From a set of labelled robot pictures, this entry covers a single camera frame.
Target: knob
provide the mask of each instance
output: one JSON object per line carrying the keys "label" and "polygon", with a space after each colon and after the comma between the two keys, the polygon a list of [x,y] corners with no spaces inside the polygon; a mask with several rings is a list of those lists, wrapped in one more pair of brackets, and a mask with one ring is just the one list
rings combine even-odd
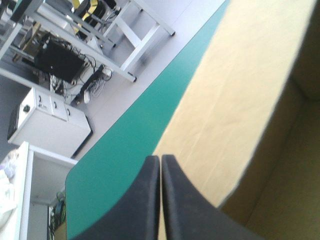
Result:
{"label": "knob", "polygon": [[23,111],[25,113],[28,113],[30,111],[30,106],[29,105],[25,105],[24,108],[23,108]]}

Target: plastic bag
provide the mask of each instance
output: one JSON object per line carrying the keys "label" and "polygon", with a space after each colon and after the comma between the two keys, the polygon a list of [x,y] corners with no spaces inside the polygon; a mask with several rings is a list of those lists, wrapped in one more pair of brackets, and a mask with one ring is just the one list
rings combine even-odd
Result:
{"label": "plastic bag", "polygon": [[16,174],[18,164],[18,149],[10,151],[0,164],[0,170],[4,170],[6,176],[11,179]]}

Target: cardboard box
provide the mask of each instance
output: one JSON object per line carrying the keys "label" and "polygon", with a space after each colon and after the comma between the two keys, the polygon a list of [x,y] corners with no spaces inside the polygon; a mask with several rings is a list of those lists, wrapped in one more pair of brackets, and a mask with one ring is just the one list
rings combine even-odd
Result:
{"label": "cardboard box", "polygon": [[231,0],[154,152],[266,239],[320,236],[319,15],[315,0]]}
{"label": "cardboard box", "polygon": [[66,240],[67,239],[67,223],[63,223],[54,232],[54,240]]}

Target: white shelf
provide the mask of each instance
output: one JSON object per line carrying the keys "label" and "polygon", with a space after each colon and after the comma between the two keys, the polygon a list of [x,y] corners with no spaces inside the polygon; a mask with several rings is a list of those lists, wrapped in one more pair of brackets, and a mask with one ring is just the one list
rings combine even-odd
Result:
{"label": "white shelf", "polygon": [[55,201],[56,193],[64,189],[67,174],[77,161],[27,142],[18,153],[19,165],[10,180],[17,208],[0,229],[0,240],[47,240],[45,209]]}

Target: white floor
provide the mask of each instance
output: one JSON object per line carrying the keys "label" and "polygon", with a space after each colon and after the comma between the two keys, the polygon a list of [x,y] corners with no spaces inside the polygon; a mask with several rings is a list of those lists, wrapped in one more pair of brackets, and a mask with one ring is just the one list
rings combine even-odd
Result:
{"label": "white floor", "polygon": [[[224,1],[145,0],[175,30],[176,34],[171,37],[162,29],[157,33],[158,38],[130,71],[138,77],[135,83],[115,74],[105,84],[99,97],[92,98],[89,104],[78,106],[87,115],[93,135],[77,159],[82,158],[121,117]],[[124,0],[117,2],[119,5],[125,3]],[[149,16],[145,12],[139,13],[136,9],[132,9],[124,18],[139,37],[143,37],[152,26]],[[104,52],[114,61],[122,63],[132,51],[132,46],[118,31],[115,31],[111,39],[117,43],[117,47],[113,50],[105,47]]]}

